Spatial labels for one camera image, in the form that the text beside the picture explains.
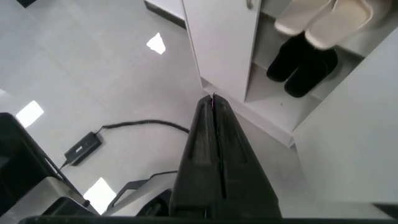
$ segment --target white tile floor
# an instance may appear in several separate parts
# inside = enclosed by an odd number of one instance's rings
[[[147,46],[157,35],[162,54]],[[158,118],[189,128],[204,95],[187,32],[142,0],[37,0],[27,9],[0,1],[0,111],[17,114],[37,102],[44,112],[27,130],[57,165],[103,124]],[[238,119],[285,217],[386,217],[366,204],[316,202],[297,154]],[[178,169],[187,139],[154,125],[102,135],[88,160],[63,170],[82,193],[100,178],[117,192],[128,181]]]

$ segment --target black slipper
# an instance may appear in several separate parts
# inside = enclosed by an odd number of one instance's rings
[[[337,62],[333,49],[315,50],[287,80],[285,91],[293,97],[303,97],[336,68]]]
[[[275,82],[284,82],[296,68],[314,51],[304,33],[291,37],[284,43],[267,70],[267,76]]]

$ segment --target shoe cabinet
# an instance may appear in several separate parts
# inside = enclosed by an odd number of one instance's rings
[[[266,75],[289,38],[274,28],[289,2],[182,0],[199,82],[295,147],[318,197],[398,202],[398,2],[376,26],[339,43],[337,68],[301,98]]]

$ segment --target cabinet shelf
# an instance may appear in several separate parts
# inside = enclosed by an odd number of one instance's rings
[[[292,0],[263,0],[261,12],[278,17]],[[362,57],[368,56],[396,27],[398,27],[398,1],[393,1],[386,18],[369,29],[359,31],[338,44],[339,47]]]
[[[279,33],[274,27],[275,20],[261,15],[258,22],[256,44],[254,46],[252,62],[267,70],[279,53],[279,48],[289,36]],[[338,86],[349,73],[362,61],[363,57],[335,47],[339,64],[332,74],[327,76],[310,94],[324,100]]]
[[[252,66],[244,104],[285,132],[292,133],[320,102],[310,95],[291,97],[284,83],[273,82],[264,69]]]
[[[293,130],[321,102],[310,95],[291,97],[284,91],[283,83],[268,79],[266,70],[255,64],[252,64],[244,102],[235,100],[204,78],[201,81],[206,92],[216,92],[226,98],[237,113],[288,147],[294,143]]]

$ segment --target white slipper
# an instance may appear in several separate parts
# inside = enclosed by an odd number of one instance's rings
[[[275,28],[287,35],[303,32],[312,20],[333,8],[334,0],[292,0],[275,21]]]
[[[356,31],[379,21],[391,0],[337,0],[328,14],[305,31],[307,40],[319,49],[329,49]]]

